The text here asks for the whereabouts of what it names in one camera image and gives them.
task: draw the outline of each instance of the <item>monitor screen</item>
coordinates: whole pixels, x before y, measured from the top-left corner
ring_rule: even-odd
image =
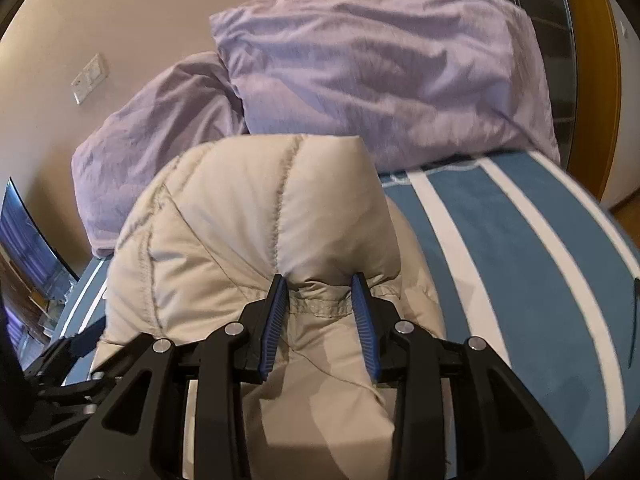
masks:
[[[5,308],[32,337],[46,343],[77,281],[40,233],[10,180],[0,210],[0,282]]]

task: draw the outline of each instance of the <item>light switch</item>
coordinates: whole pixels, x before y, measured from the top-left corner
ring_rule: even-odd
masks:
[[[100,54],[96,54],[71,83],[76,103],[82,103],[106,77],[107,71],[104,61]]]

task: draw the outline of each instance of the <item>beige puffer jacket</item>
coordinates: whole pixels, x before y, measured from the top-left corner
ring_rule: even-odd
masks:
[[[385,479],[395,391],[365,370],[350,297],[359,271],[401,317],[444,337],[418,241],[359,137],[203,144],[156,176],[124,225],[96,363],[139,332],[204,339],[282,274],[290,310],[274,370],[243,390],[254,478]]]

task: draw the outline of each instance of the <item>striped bedsheet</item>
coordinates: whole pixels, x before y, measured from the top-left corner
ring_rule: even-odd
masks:
[[[380,179],[422,245],[447,338],[487,339],[592,471],[640,404],[640,356],[630,362],[637,248],[539,153]],[[91,262],[54,337],[104,315],[108,265]],[[84,380],[91,359],[67,381]]]

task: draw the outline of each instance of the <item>wall socket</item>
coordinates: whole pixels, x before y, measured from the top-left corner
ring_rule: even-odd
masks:
[[[82,103],[106,77],[107,70],[104,60],[100,54],[96,54],[71,83],[76,103]]]

